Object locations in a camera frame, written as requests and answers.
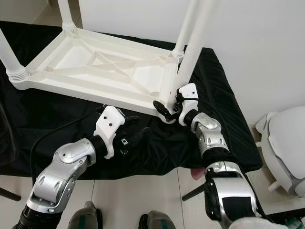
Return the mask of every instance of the wrinkled fabric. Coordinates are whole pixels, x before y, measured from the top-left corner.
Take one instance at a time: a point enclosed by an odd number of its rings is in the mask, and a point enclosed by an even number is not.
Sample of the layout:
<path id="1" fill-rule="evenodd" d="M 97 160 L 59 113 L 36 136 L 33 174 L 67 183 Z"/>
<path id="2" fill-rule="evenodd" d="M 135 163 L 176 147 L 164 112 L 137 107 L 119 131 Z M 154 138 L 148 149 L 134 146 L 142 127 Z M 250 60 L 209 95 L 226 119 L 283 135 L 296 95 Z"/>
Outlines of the wrinkled fabric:
<path id="1" fill-rule="evenodd" d="M 0 27 L 20 63 L 26 66 L 60 32 L 60 27 L 1 22 Z M 173 49 L 168 42 L 118 36 L 128 40 Z M 208 100 L 222 114 L 231 136 L 232 148 L 245 171 L 259 169 L 262 161 L 234 93 L 212 49 L 203 48 L 191 83 L 199 98 Z M 30 176 L 30 150 L 42 135 L 88 114 L 100 104 L 37 89 L 20 91 L 9 82 L 0 65 L 0 173 Z M 83 179 L 119 179 L 132 175 L 164 175 L 176 167 L 200 168 L 202 160 L 196 136 L 178 123 L 167 125 L 156 117 L 129 110 L 126 116 L 137 115 L 140 123 L 129 134 L 149 126 L 151 132 L 126 157 L 120 154 L 99 160 L 81 176 Z M 199 102 L 199 111 L 221 121 L 210 107 Z M 52 160 L 55 150 L 63 144 L 91 137 L 98 114 L 68 126 L 44 139 L 36 151 L 39 174 Z"/>

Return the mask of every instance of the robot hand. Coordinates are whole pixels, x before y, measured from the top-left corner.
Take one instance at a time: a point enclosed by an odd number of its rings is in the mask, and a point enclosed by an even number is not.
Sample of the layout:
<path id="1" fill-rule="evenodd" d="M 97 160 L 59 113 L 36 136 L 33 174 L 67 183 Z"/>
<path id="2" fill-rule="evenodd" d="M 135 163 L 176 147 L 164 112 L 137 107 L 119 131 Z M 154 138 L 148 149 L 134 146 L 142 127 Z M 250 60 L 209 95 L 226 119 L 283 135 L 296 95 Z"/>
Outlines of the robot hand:
<path id="1" fill-rule="evenodd" d="M 126 155 L 149 130 L 127 137 L 125 129 L 139 117 L 126 117 L 120 109 L 104 106 L 93 137 L 61 146 L 51 164 L 38 176 L 16 229 L 55 229 L 65 210 L 78 177 L 99 159 L 115 152 Z"/>
<path id="2" fill-rule="evenodd" d="M 203 188 L 208 217 L 217 220 L 222 228 L 229 228 L 237 219 L 255 217 L 255 194 L 235 156 L 228 150 L 220 123 L 205 113 L 198 112 L 195 84 L 190 83 L 178 89 L 176 99 L 174 114 L 158 101 L 153 104 L 167 122 L 178 120 L 179 124 L 189 126 L 199 139 L 203 166 L 206 168 Z"/>

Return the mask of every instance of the black tablecloth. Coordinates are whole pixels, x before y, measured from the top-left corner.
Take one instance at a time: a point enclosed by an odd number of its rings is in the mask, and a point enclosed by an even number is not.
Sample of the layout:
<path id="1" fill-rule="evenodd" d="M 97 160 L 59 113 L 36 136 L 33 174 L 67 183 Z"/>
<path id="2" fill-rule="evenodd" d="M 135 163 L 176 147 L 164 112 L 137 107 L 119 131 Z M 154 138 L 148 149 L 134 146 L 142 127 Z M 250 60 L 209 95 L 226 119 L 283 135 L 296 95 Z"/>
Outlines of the black tablecloth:
<path id="1" fill-rule="evenodd" d="M 60 27 L 1 22 L 0 27 L 18 60 L 26 66 L 60 32 Z M 160 47 L 174 48 L 173 43 L 123 37 L 128 40 Z M 30 150 L 43 134 L 73 121 L 100 104 L 61 94 L 28 89 L 19 91 L 9 82 L 0 63 L 0 173 L 30 176 Z M 212 49 L 203 48 L 191 83 L 195 83 L 200 98 L 208 100 L 224 117 L 232 140 L 232 148 L 245 171 L 259 169 L 262 161 L 244 116 Z M 137 148 L 126 157 L 116 154 L 102 159 L 87 169 L 84 179 L 118 179 L 132 175 L 164 175 L 175 167 L 199 168 L 202 160 L 198 140 L 188 127 L 177 123 L 164 124 L 150 115 L 122 109 L 126 116 L 138 115 L 140 123 L 135 132 L 145 126 L 152 131 Z M 199 103 L 199 111 L 218 119 L 210 109 Z M 61 145 L 92 136 L 99 115 L 64 128 L 39 144 L 36 156 L 37 173 L 52 160 Z"/>

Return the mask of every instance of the black stand leg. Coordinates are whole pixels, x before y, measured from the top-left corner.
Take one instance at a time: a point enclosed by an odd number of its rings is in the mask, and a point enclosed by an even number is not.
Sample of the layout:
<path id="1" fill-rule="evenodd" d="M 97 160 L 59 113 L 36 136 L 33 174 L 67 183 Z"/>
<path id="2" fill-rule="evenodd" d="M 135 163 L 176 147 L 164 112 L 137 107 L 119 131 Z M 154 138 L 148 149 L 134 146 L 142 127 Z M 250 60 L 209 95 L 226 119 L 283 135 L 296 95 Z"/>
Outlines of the black stand leg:
<path id="1" fill-rule="evenodd" d="M 206 184 L 200 185 L 198 188 L 195 188 L 193 191 L 189 192 L 188 194 L 184 195 L 182 197 L 182 201 L 186 201 L 194 196 L 197 196 L 198 194 L 204 192 L 206 187 Z"/>
<path id="2" fill-rule="evenodd" d="M 19 201 L 21 200 L 21 196 L 18 196 L 12 192 L 9 192 L 5 189 L 0 188 L 0 196 L 6 197 L 11 200 Z"/>

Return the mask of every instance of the black cable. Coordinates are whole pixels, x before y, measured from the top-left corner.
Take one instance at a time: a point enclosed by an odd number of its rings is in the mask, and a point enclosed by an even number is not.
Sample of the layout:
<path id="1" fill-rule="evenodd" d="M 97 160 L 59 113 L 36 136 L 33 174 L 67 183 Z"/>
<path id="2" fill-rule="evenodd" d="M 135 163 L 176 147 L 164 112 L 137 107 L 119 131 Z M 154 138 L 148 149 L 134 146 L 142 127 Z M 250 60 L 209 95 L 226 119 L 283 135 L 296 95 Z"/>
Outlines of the black cable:
<path id="1" fill-rule="evenodd" d="M 55 130 L 52 130 L 52 131 L 46 133 L 45 135 L 41 136 L 40 138 L 38 138 L 38 139 L 36 140 L 36 142 L 33 144 L 32 149 L 31 149 L 31 151 L 30 151 L 30 172 L 31 172 L 31 176 L 32 176 L 32 185 L 33 185 L 33 186 L 34 186 L 34 184 L 35 184 L 35 182 L 36 182 L 35 152 L 36 152 L 36 148 L 37 148 L 38 144 L 39 144 L 43 139 L 45 139 L 47 136 L 49 136 L 49 135 L 51 135 L 51 134 L 53 134 L 53 133 L 55 133 L 55 132 L 57 132 L 57 131 L 59 131 L 59 130 L 61 130 L 61 129 L 67 127 L 67 126 L 69 126 L 69 125 L 72 125 L 72 124 L 74 124 L 74 123 L 76 123 L 76 122 L 79 122 L 79 121 L 81 121 L 81 120 L 87 118 L 88 116 L 90 116 L 90 115 L 92 115 L 93 113 L 95 113 L 97 110 L 98 110 L 98 108 L 95 109 L 94 111 L 91 111 L 90 113 L 84 115 L 83 117 L 81 117 L 81 118 L 79 118 L 79 119 L 76 119 L 76 120 L 74 120 L 74 121 L 72 121 L 72 122 L 69 122 L 69 123 L 67 123 L 67 124 L 65 124 L 65 125 L 62 125 L 62 126 L 56 128 Z"/>
<path id="2" fill-rule="evenodd" d="M 229 151 L 230 151 L 232 154 L 234 154 L 233 149 L 232 149 L 232 143 L 231 143 L 231 138 L 230 138 L 230 134 L 229 134 L 229 131 L 228 131 L 228 127 L 227 127 L 227 125 L 226 125 L 226 123 L 225 123 L 225 121 L 224 121 L 223 116 L 219 113 L 219 111 L 218 111 L 214 106 L 212 106 L 208 101 L 206 101 L 206 100 L 204 100 L 204 99 L 197 99 L 197 98 L 182 98 L 182 100 L 184 100 L 184 101 L 185 101 L 185 100 L 195 100 L 195 101 L 202 102 L 202 103 L 208 105 L 209 107 L 211 107 L 211 108 L 217 113 L 217 115 L 219 116 L 219 118 L 220 118 L 220 120 L 221 120 L 221 122 L 222 122 L 222 125 L 224 126 L 224 129 L 225 129 L 225 132 L 226 132 L 226 135 L 227 135 L 227 138 L 228 138 L 228 148 L 229 148 Z M 252 191 L 253 191 L 253 193 L 254 193 L 255 200 L 256 200 L 256 205 L 257 205 L 257 208 L 258 208 L 258 210 L 259 210 L 259 213 L 262 215 L 263 218 L 265 218 L 265 219 L 267 219 L 267 220 L 273 222 L 273 221 L 265 214 L 265 212 L 264 212 L 264 210 L 263 210 L 263 208 L 262 208 L 262 205 L 261 205 L 261 203 L 260 203 L 259 200 L 258 200 L 258 197 L 257 197 L 257 195 L 256 195 L 256 192 L 255 192 L 255 190 L 254 190 L 254 188 L 253 188 L 253 186 L 252 186 L 252 184 L 251 184 L 251 182 L 250 182 L 248 176 L 246 175 L 246 173 L 244 172 L 244 170 L 243 170 L 242 168 L 240 168 L 240 169 L 241 169 L 241 172 L 242 172 L 243 176 L 244 176 L 245 179 L 247 180 L 248 184 L 250 185 L 250 187 L 251 187 L 251 189 L 252 189 Z"/>

